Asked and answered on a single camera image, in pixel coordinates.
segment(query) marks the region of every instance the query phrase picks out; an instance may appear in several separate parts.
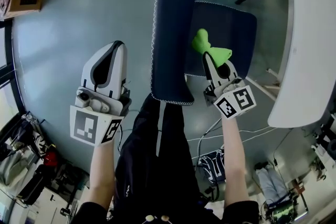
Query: black pants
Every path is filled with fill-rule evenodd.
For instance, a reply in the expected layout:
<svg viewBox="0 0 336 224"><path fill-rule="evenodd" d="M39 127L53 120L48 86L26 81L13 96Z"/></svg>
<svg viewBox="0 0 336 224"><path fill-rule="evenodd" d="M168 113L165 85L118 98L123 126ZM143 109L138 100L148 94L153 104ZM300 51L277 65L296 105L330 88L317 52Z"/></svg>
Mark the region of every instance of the black pants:
<svg viewBox="0 0 336 224"><path fill-rule="evenodd" d="M116 169L115 215L170 215L194 206L199 189L182 107L166 104L159 156L156 156L160 102L149 95L125 141Z"/></svg>

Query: chair seat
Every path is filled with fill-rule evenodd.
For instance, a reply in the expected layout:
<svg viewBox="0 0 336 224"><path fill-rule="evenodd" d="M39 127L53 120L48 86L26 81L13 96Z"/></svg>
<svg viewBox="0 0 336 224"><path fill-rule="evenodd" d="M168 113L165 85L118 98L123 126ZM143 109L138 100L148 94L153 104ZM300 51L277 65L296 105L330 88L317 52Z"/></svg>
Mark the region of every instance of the chair seat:
<svg viewBox="0 0 336 224"><path fill-rule="evenodd" d="M238 75L245 78L254 50L257 18L253 14L220 4L196 1L185 61L185 73L192 76L205 76L202 55L191 46L201 28L207 30L212 47L232 50L230 61Z"/></svg>

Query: green object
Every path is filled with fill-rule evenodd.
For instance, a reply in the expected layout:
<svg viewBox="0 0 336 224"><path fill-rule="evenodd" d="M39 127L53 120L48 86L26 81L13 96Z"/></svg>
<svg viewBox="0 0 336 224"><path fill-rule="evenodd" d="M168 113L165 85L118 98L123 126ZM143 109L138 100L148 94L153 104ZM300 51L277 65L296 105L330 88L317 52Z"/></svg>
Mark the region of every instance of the green object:
<svg viewBox="0 0 336 224"><path fill-rule="evenodd" d="M202 28L197 31L197 34L192 41L192 46L194 50L202 55L205 52L208 52L214 59L217 68L224 64L232 55L232 51L229 49L211 47L211 44L208 41L208 32Z"/></svg>

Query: shoe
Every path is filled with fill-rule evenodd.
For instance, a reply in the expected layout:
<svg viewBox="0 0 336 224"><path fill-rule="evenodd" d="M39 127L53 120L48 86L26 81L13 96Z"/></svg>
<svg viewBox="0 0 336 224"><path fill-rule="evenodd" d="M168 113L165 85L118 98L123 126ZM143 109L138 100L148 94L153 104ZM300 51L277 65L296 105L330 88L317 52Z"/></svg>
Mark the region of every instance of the shoe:
<svg viewBox="0 0 336 224"><path fill-rule="evenodd" d="M265 168L266 166L268 165L268 162L264 162L264 163L257 163L255 166L254 166L254 170L261 170L263 168Z"/></svg>

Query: person's arm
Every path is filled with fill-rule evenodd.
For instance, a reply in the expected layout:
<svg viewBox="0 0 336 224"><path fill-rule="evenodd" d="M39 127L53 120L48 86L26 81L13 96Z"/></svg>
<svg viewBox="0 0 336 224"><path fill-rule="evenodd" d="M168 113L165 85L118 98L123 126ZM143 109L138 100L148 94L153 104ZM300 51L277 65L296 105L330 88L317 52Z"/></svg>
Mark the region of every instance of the person's arm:
<svg viewBox="0 0 336 224"><path fill-rule="evenodd" d="M245 182L245 153L236 119L222 116L224 136L224 166L226 176L225 207L239 201L248 201Z"/></svg>
<svg viewBox="0 0 336 224"><path fill-rule="evenodd" d="M90 169L90 190L86 202L94 202L106 210L114 194L114 140L95 147Z"/></svg>

